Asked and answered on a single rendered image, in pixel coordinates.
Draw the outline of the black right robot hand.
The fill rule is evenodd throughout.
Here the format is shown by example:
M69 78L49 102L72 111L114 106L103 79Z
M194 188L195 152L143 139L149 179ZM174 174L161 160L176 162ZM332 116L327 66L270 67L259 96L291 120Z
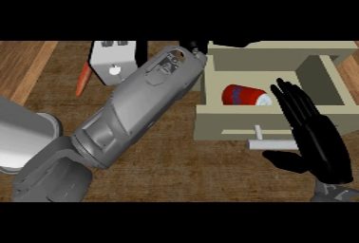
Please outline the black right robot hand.
M266 150L263 157L282 170L298 174L310 172L322 183L350 183L350 157L334 123L319 113L312 98L296 84L278 78L270 91L290 123L300 154Z

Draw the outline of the white boxy appliance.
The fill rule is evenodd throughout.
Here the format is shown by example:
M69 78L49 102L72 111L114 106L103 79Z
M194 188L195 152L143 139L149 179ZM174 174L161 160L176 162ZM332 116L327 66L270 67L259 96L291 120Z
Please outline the white boxy appliance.
M146 41L93 41L89 65L105 85L120 84L146 61Z

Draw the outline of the orange carrot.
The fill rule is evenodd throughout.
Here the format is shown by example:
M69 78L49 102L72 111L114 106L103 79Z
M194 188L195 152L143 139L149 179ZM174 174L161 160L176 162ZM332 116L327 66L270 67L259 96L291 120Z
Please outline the orange carrot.
M87 83L90 81L92 74L93 74L93 70L90 68L89 62L86 62L83 65L81 74L78 77L78 83L77 83L77 88L75 88L75 97L80 97L83 94Z

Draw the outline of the beige drawer front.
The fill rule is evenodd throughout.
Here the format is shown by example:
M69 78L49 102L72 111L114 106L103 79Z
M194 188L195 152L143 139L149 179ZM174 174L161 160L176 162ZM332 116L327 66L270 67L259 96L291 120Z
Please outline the beige drawer front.
M359 105L319 105L341 135L359 130ZM198 105L195 140L251 140L254 126L262 128L266 140L290 140L290 123L279 105Z

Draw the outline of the beige wooden drawer box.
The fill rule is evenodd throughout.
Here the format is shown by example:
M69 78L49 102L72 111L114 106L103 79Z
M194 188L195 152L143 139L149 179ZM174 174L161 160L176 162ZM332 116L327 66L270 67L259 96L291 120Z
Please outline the beige wooden drawer box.
M352 41L262 41L247 47L210 44L207 90L228 84L267 90L281 77L301 87L316 105L355 105L337 66L356 50Z

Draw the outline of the red can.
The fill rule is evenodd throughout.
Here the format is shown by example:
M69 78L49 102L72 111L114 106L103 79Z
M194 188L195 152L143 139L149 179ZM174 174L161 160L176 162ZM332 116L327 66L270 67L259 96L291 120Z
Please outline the red can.
M272 99L265 90L231 84L222 93L222 103L225 105L272 105Z

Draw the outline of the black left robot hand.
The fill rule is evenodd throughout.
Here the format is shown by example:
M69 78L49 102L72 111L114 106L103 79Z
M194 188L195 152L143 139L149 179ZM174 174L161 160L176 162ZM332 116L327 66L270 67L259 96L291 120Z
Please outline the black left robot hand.
M253 44L253 41L216 40L213 43L225 47L247 47L250 44ZM192 53L202 52L207 54L208 41L180 41L179 45L185 47Z

